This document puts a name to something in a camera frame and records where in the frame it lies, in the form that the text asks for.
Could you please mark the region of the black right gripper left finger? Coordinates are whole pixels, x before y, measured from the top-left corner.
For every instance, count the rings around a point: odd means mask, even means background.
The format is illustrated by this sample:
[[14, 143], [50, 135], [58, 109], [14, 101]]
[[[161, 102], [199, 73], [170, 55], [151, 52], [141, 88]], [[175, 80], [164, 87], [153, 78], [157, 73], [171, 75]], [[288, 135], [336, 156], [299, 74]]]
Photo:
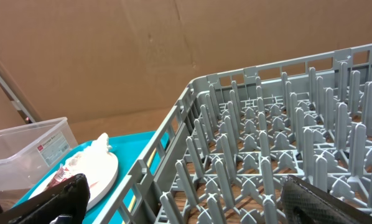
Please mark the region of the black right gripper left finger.
[[1, 213], [0, 223], [82, 223], [89, 199], [87, 178], [77, 174]]

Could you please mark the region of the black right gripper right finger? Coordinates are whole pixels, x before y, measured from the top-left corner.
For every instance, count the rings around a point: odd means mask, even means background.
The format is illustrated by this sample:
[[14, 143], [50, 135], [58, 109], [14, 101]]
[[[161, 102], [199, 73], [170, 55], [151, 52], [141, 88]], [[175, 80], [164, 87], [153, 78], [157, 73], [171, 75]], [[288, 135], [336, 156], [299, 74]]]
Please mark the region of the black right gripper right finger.
[[287, 223], [372, 224], [372, 216], [319, 188], [288, 175], [281, 190]]

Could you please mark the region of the red snack wrapper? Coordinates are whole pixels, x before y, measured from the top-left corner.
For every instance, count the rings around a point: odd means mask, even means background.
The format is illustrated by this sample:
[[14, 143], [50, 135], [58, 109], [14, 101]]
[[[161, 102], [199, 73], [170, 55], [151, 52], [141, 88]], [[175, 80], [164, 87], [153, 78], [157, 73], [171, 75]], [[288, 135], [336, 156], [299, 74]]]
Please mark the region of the red snack wrapper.
[[45, 189], [47, 190], [49, 188], [52, 188], [71, 177], [72, 177], [71, 172], [66, 167], [61, 166], [59, 170], [56, 171], [52, 180], [47, 184]]

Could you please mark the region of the white napkin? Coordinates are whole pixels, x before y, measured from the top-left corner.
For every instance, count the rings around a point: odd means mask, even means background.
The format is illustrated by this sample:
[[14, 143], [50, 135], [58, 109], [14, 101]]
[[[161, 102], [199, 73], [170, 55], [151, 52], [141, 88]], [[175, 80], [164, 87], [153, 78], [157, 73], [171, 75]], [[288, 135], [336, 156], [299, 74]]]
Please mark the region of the white napkin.
[[85, 174], [87, 179], [97, 179], [111, 157], [109, 150], [112, 147], [108, 141], [108, 134], [101, 134], [90, 146], [68, 158], [65, 161], [65, 170], [71, 174]]

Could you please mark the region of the white round plate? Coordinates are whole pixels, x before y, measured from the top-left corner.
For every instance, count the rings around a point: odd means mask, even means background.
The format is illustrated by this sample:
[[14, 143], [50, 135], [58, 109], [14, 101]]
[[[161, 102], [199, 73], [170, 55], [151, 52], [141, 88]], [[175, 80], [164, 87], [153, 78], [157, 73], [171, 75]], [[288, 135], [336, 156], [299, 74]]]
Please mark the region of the white round plate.
[[[91, 210], [100, 200], [103, 199], [117, 178], [118, 158], [112, 152], [109, 154], [111, 157], [108, 160], [108, 164], [100, 172], [99, 177], [97, 179], [87, 179], [86, 177], [90, 191], [90, 199], [86, 208], [87, 210]], [[59, 168], [55, 169], [52, 174], [48, 175], [40, 184], [37, 185], [36, 189], [32, 191], [30, 198], [46, 191], [45, 188], [47, 184], [52, 180]]]

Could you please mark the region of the clear plastic bin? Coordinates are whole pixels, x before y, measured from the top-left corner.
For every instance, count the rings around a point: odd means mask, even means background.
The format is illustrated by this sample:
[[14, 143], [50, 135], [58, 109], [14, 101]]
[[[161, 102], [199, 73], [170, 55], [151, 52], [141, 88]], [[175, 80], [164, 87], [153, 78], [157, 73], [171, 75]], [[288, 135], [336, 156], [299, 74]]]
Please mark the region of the clear plastic bin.
[[9, 210], [73, 148], [67, 118], [0, 130], [0, 206]]

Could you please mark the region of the teal plastic tray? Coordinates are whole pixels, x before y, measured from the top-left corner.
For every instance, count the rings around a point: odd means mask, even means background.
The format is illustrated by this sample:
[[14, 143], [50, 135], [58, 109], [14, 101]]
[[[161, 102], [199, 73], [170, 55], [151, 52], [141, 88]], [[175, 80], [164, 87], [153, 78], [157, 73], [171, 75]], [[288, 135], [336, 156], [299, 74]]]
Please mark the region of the teal plastic tray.
[[[136, 159], [139, 157], [142, 150], [146, 147], [147, 143], [153, 137], [155, 131], [149, 131], [144, 133], [137, 133], [137, 134], [130, 134], [125, 136], [116, 136], [109, 138], [109, 145], [112, 146], [111, 152], [114, 153], [118, 158], [118, 176], [114, 185], [110, 189], [110, 191], [105, 195], [105, 197], [100, 200], [91, 210], [89, 210], [83, 223], [93, 223], [96, 217], [101, 213], [104, 205], [113, 195], [114, 191], [119, 187], [120, 182], [124, 179], [130, 168], [135, 163]], [[167, 146], [169, 141], [169, 135], [164, 134], [161, 139], [161, 143], [163, 146]], [[78, 145], [74, 149], [72, 149], [56, 166], [52, 167], [50, 171], [47, 172], [45, 176], [37, 183], [37, 185], [41, 184], [43, 180], [45, 180], [48, 176], [56, 172], [56, 170], [60, 167], [60, 164], [63, 164], [66, 159], [70, 156], [73, 156], [76, 152], [82, 151], [84, 148], [89, 146], [92, 141], [84, 142], [83, 144]], [[153, 158], [150, 171], [156, 171], [159, 165], [159, 156], [156, 154]], [[32, 187], [15, 205], [12, 207], [18, 206], [19, 204], [27, 201], [33, 191], [38, 187], [35, 185]], [[131, 204], [131, 200], [134, 197], [134, 193], [132, 190], [126, 194], [125, 198], [123, 199], [123, 203], [128, 208]], [[123, 218], [121, 217], [120, 213], [116, 210], [113, 217], [109, 221], [109, 223], [122, 223]]]

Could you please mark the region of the grey plastic dish rack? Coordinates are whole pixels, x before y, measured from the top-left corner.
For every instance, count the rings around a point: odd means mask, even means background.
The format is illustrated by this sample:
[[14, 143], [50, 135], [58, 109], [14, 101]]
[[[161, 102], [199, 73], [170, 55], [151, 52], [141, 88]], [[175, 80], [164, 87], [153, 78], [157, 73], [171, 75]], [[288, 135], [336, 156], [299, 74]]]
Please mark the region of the grey plastic dish rack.
[[192, 80], [95, 223], [284, 222], [288, 175], [372, 216], [372, 44]]

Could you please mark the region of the metal frame bar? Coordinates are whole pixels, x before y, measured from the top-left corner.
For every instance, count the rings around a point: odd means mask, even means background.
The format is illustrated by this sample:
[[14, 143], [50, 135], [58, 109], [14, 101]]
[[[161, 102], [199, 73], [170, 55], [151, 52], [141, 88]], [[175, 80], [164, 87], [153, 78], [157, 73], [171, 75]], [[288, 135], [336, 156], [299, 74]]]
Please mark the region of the metal frame bar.
[[0, 87], [14, 105], [15, 109], [20, 111], [29, 119], [30, 123], [42, 121], [42, 118], [37, 114], [32, 103], [27, 99], [25, 94], [20, 89], [19, 85], [13, 80], [9, 70], [0, 60]]

